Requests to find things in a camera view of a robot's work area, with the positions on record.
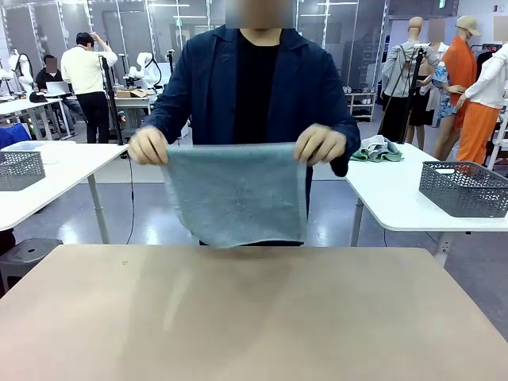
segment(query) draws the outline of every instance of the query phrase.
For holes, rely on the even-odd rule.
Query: brown table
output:
[[[507,381],[428,252],[66,245],[0,300],[2,381]]]

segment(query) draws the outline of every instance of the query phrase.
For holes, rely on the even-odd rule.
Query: finger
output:
[[[160,159],[162,164],[167,164],[167,140],[164,135],[160,131],[150,132],[148,135],[148,139],[152,143],[152,146]]]
[[[341,144],[336,144],[333,146],[333,148],[330,150],[326,158],[323,160],[325,163],[329,163],[330,161],[336,159],[337,157],[340,157],[344,155],[345,146]]]
[[[316,149],[321,145],[325,135],[321,132],[316,132],[307,142],[302,154],[300,155],[300,161],[307,162],[309,158],[314,154]]]
[[[294,147],[294,159],[300,160],[302,157],[303,150],[305,149],[307,142],[314,134],[315,128],[310,126],[308,129],[306,129],[298,138],[296,141],[296,145]]]
[[[312,156],[309,164],[315,165],[319,163],[320,161],[323,161],[324,158],[327,157],[329,152],[332,150],[333,146],[337,143],[335,139],[333,139],[333,136],[330,136],[323,141],[321,144],[321,147],[318,149],[316,153]]]
[[[142,133],[140,134],[137,139],[140,142],[140,148],[143,154],[147,158],[148,164],[155,164],[155,165],[161,165],[162,160],[157,156],[157,152],[155,148],[153,147],[152,142],[148,138],[148,134]]]
[[[144,156],[143,151],[141,151],[137,137],[134,137],[129,142],[129,155],[138,164],[145,165],[147,163],[146,157]]]

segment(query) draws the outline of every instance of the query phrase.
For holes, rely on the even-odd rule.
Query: light blue towel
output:
[[[169,146],[167,154],[171,202],[202,242],[305,241],[306,165],[294,160],[294,144]]]

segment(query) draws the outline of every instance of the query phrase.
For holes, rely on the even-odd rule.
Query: man's left hand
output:
[[[306,129],[296,141],[294,158],[315,165],[329,163],[346,150],[346,136],[325,125],[314,124]]]
[[[468,98],[466,97],[466,93],[463,93],[460,98],[459,98],[459,101],[457,102],[457,109],[460,109],[464,103],[468,100]]]

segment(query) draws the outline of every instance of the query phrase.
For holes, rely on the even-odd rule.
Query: beige hat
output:
[[[481,36],[482,33],[478,31],[478,22],[474,17],[463,16],[457,19],[457,26],[462,29],[468,30],[473,36]]]

